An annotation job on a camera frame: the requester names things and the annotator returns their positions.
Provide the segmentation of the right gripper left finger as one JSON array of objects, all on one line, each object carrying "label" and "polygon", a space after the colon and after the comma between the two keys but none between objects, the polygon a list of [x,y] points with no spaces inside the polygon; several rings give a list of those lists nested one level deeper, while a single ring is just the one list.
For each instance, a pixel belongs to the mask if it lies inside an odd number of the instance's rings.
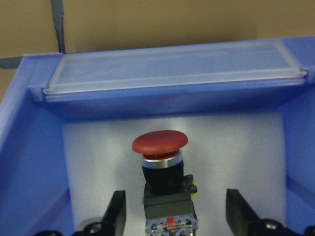
[{"label": "right gripper left finger", "polygon": [[126,225],[126,191],[113,193],[102,218],[102,236],[122,236]]}]

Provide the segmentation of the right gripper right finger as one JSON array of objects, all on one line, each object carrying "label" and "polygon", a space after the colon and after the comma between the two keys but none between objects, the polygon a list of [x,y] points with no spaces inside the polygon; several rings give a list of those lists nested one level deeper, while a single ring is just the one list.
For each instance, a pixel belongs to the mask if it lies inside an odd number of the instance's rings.
[{"label": "right gripper right finger", "polygon": [[255,236],[260,218],[237,189],[226,190],[225,216],[234,236]]}]

